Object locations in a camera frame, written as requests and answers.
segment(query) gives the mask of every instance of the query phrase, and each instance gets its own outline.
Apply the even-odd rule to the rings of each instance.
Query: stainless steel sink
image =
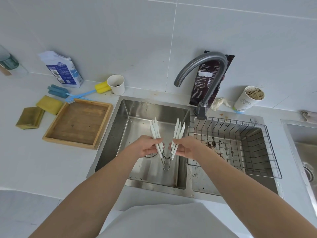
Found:
[[[284,120],[283,123],[292,153],[317,214],[317,125],[290,120]]]
[[[198,121],[193,115],[194,108],[121,96],[88,176],[109,163],[141,135],[150,135],[149,121],[154,117],[158,120],[160,134],[164,138],[164,151],[169,153],[168,143],[173,138],[175,123],[179,118],[181,122],[185,122],[184,136],[193,135],[202,142],[206,141],[206,145],[212,144],[212,148],[230,164],[277,193],[275,180],[270,177],[274,176],[274,167],[277,164],[274,164],[276,160],[272,159],[275,156],[268,132],[263,130],[266,129],[263,118],[236,114],[234,117],[237,117],[237,120],[208,117],[204,126],[202,123],[197,124]],[[214,114],[221,117],[220,113],[224,117],[233,114]],[[220,195],[195,161],[175,156],[170,169],[166,171],[159,155],[151,156],[138,159],[125,185],[203,200],[212,200],[213,195]]]

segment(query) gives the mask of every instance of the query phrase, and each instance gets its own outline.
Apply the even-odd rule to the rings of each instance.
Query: black wire rack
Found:
[[[263,124],[207,117],[190,118],[189,135],[246,174],[282,178],[267,127]],[[198,166],[196,160],[188,165]]]

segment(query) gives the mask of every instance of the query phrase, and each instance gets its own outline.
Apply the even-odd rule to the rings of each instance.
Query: person's right arm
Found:
[[[195,159],[255,238],[316,238],[317,229],[277,194],[234,168],[194,137],[174,139],[176,155]]]

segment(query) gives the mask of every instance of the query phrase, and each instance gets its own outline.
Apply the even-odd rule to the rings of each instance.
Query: white paper cup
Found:
[[[264,92],[258,87],[248,86],[244,89],[232,109],[236,113],[242,114],[261,100],[264,100]]]
[[[121,75],[112,75],[107,79],[107,84],[115,95],[124,94],[124,77]]]

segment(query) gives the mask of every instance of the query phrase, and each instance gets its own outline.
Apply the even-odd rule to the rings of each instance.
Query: cup filled with brown powder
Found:
[[[237,102],[233,105],[232,109],[239,114],[242,114],[248,108],[251,108],[259,101],[264,99],[264,92],[254,86],[248,86],[244,89]]]

